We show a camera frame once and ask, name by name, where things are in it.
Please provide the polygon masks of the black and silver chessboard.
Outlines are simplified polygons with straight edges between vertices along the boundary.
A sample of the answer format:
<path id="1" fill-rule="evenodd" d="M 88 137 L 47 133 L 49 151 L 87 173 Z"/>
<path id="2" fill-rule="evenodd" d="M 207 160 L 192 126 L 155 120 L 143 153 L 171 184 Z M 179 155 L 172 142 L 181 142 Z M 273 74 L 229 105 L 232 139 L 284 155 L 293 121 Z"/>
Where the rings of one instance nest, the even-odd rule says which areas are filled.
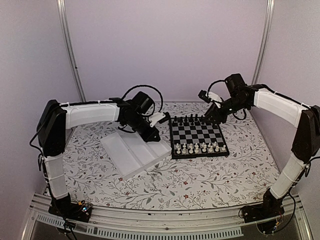
<path id="1" fill-rule="evenodd" d="M 217 124 L 209 126 L 173 126 L 171 118 L 168 121 L 170 143 L 171 143 L 171 157 L 173 159 L 192 159 L 200 157 L 226 157 L 230 155 L 225 138 L 222 134 L 221 128 Z M 205 142 L 206 152 L 202 152 L 201 143 Z M 215 152 L 213 143 L 217 142 L 219 152 Z M 181 154 L 176 154 L 175 145 L 179 143 Z M 186 143 L 186 154 L 182 154 L 182 145 Z M 194 143 L 198 143 L 199 153 L 195 153 Z M 208 143 L 212 144 L 213 152 L 208 152 Z M 189 144 L 193 144 L 193 154 L 189 154 Z M 221 151 L 223 145 L 226 145 L 226 151 Z"/>

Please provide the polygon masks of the white plastic tray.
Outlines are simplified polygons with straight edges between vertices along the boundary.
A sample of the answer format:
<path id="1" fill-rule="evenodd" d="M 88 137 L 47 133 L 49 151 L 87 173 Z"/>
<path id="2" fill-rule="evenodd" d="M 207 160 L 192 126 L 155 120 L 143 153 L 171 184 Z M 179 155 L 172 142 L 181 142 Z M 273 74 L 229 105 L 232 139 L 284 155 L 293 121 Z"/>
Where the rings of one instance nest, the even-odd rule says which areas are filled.
<path id="1" fill-rule="evenodd" d="M 138 133 L 116 131 L 101 138 L 100 142 L 124 180 L 157 164 L 172 152 L 163 139 L 144 142 Z"/>

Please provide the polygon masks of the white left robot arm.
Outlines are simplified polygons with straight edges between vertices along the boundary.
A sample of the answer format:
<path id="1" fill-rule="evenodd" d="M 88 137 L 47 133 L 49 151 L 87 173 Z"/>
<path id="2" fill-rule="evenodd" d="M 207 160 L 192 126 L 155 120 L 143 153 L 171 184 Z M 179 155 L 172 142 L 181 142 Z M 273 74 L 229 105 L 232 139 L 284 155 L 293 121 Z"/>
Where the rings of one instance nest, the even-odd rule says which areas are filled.
<path id="1" fill-rule="evenodd" d="M 81 125 L 116 122 L 123 127 L 130 127 L 146 143 L 159 142 L 156 123 L 166 115 L 162 111 L 149 113 L 154 105 L 155 102 L 142 91 L 129 100 L 111 97 L 105 100 L 60 103 L 51 99 L 46 103 L 32 140 L 38 141 L 35 148 L 40 151 L 50 196 L 57 200 L 54 207 L 63 217 L 70 217 L 75 211 L 74 205 L 65 199 L 69 193 L 63 156 L 69 141 L 68 132 Z"/>

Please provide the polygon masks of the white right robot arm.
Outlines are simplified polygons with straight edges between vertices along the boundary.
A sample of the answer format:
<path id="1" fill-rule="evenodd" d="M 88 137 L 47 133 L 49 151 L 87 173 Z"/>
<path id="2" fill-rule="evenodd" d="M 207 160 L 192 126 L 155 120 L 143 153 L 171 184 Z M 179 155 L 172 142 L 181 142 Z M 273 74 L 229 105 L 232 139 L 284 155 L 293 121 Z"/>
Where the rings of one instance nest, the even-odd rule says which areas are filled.
<path id="1" fill-rule="evenodd" d="M 266 84 L 247 84 L 239 73 L 211 83 L 199 98 L 210 104 L 204 114 L 207 122 L 223 124 L 229 115 L 258 109 L 291 125 L 287 162 L 268 190 L 274 199 L 283 198 L 299 182 L 302 173 L 320 150 L 320 106 L 302 103 L 271 89 Z"/>

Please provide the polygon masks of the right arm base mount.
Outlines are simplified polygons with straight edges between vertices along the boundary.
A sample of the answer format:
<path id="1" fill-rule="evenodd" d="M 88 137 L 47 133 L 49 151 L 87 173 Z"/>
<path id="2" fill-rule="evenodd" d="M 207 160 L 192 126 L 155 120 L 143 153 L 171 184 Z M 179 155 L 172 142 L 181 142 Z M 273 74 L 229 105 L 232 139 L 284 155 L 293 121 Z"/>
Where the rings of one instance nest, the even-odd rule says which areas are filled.
<path id="1" fill-rule="evenodd" d="M 245 205 L 239 213 L 245 223 L 263 220 L 257 224 L 257 229 L 265 235 L 273 234 L 282 222 L 285 213 L 283 198 L 276 199 L 272 195 L 264 196 L 262 203 Z"/>

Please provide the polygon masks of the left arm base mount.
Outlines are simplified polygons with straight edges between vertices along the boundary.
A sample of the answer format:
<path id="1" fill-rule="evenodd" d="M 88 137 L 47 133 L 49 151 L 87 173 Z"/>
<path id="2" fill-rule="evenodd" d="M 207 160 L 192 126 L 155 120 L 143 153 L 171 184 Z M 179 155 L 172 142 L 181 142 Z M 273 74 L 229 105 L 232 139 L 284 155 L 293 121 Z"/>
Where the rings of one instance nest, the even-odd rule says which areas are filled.
<path id="1" fill-rule="evenodd" d="M 85 200 L 72 202 L 71 196 L 68 194 L 61 199 L 52 197 L 48 212 L 65 219 L 88 223 L 91 218 L 92 207 L 93 204 Z"/>

